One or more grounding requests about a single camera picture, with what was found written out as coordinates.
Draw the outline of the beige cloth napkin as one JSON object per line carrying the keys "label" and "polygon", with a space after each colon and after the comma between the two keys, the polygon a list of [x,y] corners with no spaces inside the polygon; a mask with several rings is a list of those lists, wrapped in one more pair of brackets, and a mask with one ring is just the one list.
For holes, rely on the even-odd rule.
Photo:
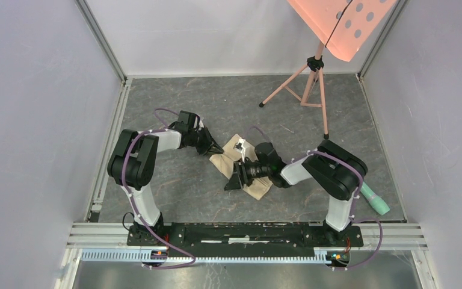
{"label": "beige cloth napkin", "polygon": [[[235,134],[224,146],[223,154],[216,154],[210,157],[210,162],[222,173],[228,180],[231,178],[233,163],[242,158],[241,153],[235,150],[235,145],[242,139],[239,134]],[[241,190],[249,194],[256,200],[261,200],[273,183],[267,178],[254,179],[251,186],[245,186]]]}

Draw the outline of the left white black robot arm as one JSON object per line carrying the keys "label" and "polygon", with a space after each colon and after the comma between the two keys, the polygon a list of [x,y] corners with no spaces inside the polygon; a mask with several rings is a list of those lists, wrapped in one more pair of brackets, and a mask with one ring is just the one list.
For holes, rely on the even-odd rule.
{"label": "left white black robot arm", "polygon": [[161,129],[123,129],[107,165],[107,174],[126,193],[134,223],[143,229],[141,236],[150,245],[160,244],[165,237],[162,213],[150,186],[157,155],[187,147],[202,156],[224,153],[198,114],[182,110],[175,115],[177,121]]}

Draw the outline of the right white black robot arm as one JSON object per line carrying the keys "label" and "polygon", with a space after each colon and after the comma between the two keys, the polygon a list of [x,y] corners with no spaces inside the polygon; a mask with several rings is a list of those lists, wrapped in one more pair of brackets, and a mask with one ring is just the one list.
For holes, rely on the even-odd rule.
{"label": "right white black robot arm", "polygon": [[336,143],[325,139],[314,151],[284,162],[271,142],[254,147],[256,160],[242,157],[233,162],[232,174],[224,189],[238,190],[267,178],[278,188],[289,188],[314,179],[329,195],[324,220],[324,240],[338,246],[347,239],[351,226],[353,199],[363,186],[367,165]]}

